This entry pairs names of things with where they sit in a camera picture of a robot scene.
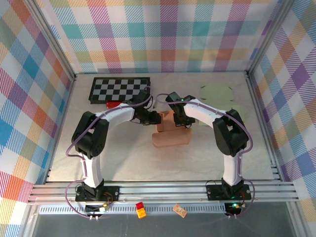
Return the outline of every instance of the chessboard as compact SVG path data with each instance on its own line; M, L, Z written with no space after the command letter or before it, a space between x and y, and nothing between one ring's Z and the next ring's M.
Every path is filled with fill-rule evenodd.
M91 104L122 102L138 95L150 85L150 78L94 78L89 101Z

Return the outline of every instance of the red object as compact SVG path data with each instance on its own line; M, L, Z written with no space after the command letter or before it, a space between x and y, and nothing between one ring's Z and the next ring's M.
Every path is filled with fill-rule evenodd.
M107 102L107 108L112 109L118 106L121 102Z
M142 202L139 202L139 203L136 204L136 209L137 210L142 209L142 208L144 208L144 205L143 205Z

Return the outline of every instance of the plaid backdrop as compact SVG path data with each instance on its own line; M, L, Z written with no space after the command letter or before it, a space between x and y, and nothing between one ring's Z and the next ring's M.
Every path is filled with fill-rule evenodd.
M16 236L52 153L70 79L22 0L0 1L0 236Z
M295 1L255 82L277 158L316 236L316 0Z
M281 0L37 2L75 71L147 73L244 71Z

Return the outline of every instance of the vent grille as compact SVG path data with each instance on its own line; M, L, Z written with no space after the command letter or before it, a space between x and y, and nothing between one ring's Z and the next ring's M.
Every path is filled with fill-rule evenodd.
M223 213L225 212L224 204L205 203L205 204L181 204L188 213ZM147 214L170 214L173 212L173 204L146 204L145 211ZM84 213L83 206L74 205L76 211ZM75 214L67 205L42 205L39 210L40 214ZM113 214L136 214L134 204L113 204L107 213Z

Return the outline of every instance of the plaid wall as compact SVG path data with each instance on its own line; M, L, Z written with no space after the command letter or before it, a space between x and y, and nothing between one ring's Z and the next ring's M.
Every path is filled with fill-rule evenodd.
M75 71L147 73L244 71L281 0L37 2Z
M316 236L316 0L296 0L255 72L279 163Z
M0 2L0 236L16 236L42 179L70 79L22 0Z

